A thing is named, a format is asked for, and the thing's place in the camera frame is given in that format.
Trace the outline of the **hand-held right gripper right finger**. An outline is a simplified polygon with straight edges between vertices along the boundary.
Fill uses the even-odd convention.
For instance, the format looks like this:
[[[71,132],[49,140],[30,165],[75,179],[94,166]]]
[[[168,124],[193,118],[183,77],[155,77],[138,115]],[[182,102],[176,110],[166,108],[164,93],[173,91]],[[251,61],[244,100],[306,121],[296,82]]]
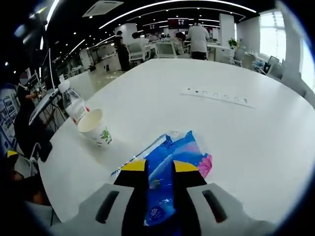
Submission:
[[[248,221],[241,203],[196,166],[173,161],[174,207],[184,236],[244,236]]]

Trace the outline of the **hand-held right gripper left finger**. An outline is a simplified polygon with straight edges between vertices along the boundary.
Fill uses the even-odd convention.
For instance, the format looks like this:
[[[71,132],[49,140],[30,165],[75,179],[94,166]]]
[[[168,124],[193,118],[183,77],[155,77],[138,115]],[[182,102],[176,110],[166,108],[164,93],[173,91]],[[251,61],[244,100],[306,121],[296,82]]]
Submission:
[[[79,207],[78,235],[138,236],[143,233],[148,164],[135,160],[122,167],[113,184],[105,184]]]

